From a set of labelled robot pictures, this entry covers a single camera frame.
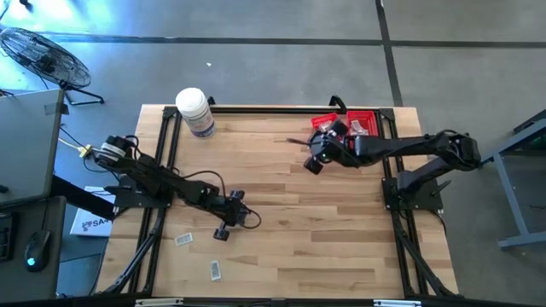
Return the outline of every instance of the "container lid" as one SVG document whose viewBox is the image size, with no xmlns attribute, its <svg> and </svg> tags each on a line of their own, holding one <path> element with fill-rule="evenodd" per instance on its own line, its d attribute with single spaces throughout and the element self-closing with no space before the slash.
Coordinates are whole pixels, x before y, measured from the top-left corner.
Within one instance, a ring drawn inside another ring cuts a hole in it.
<svg viewBox="0 0 546 307">
<path fill-rule="evenodd" d="M 196 88 L 187 88 L 178 93 L 176 98 L 178 111 L 183 116 L 193 117 L 203 113 L 208 108 L 205 94 Z"/>
</svg>

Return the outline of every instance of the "wooden table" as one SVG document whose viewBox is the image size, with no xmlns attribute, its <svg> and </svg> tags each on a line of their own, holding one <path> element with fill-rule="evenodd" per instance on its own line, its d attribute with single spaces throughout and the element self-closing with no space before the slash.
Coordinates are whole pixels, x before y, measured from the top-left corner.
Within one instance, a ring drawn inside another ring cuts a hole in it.
<svg viewBox="0 0 546 307">
<path fill-rule="evenodd" d="M 142 106 L 136 128 L 140 149 L 152 156 L 163 108 Z M 399 136 L 421 134 L 415 108 L 395 107 L 394 112 Z M 183 124 L 175 166 L 183 174 L 219 172 L 228 192 L 246 191 L 245 202 L 263 223 L 255 230 L 232 229 L 227 242 L 214 240 L 212 233 L 220 221 L 176 200 L 167 212 L 155 297 L 403 297 L 391 216 L 383 209 L 380 191 L 381 163 L 361 169 L 332 163 L 319 176 L 308 172 L 302 166 L 309 156 L 306 148 L 285 139 L 306 140 L 311 116 L 215 114 L 217 131 L 208 139 L 192 136 Z M 410 170 L 426 161 L 422 156 L 404 158 Z M 220 186 L 212 175 L 197 178 Z M 114 221 L 97 290 L 112 284 L 129 263 L 141 219 L 142 210 L 130 209 Z M 456 293 L 440 221 L 417 211 L 415 224 L 423 257 Z M 188 232 L 194 241 L 175 246 L 173 239 Z M 221 281 L 211 281 L 212 260 L 219 261 Z M 416 289 L 411 261 L 409 267 Z M 140 281 L 145 273 L 143 269 Z"/>
</svg>

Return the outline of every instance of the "electric fan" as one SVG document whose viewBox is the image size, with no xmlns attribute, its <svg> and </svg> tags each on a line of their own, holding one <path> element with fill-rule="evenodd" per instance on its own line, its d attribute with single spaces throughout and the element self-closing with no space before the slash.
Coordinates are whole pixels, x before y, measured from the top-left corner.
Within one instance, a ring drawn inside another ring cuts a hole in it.
<svg viewBox="0 0 546 307">
<path fill-rule="evenodd" d="M 24 68 L 65 90 L 73 105 L 104 103 L 101 96 L 81 90 L 91 83 L 89 70 L 78 58 L 47 38 L 25 29 L 10 27 L 0 32 L 0 46 L 9 57 Z M 66 90 L 75 90 L 98 98 L 94 101 L 73 102 Z"/>
</svg>

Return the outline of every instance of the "red plastic bin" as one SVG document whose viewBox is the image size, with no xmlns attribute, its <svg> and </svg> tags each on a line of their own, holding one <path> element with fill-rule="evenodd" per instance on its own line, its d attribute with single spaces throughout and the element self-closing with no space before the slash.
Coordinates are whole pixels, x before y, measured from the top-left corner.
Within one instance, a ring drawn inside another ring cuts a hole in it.
<svg viewBox="0 0 546 307">
<path fill-rule="evenodd" d="M 317 116 L 317 117 L 311 118 L 311 124 L 313 125 L 314 130 L 318 130 L 319 128 L 321 128 L 323 124 L 333 123 L 337 118 L 338 118 L 338 114 L 329 113 L 323 116 Z"/>
<path fill-rule="evenodd" d="M 357 120 L 358 123 L 368 131 L 370 136 L 379 136 L 377 132 L 377 122 L 375 121 L 375 114 L 373 111 L 347 111 L 347 126 L 351 127 L 351 122 Z"/>
</svg>

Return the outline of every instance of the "computer mouse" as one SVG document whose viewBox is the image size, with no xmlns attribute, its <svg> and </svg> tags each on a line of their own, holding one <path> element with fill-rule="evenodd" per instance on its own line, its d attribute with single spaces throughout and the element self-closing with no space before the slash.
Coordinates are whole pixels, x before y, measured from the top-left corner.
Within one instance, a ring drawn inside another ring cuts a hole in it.
<svg viewBox="0 0 546 307">
<path fill-rule="evenodd" d="M 45 268 L 49 260 L 49 230 L 33 233 L 25 247 L 25 266 L 29 272 L 39 272 Z"/>
</svg>

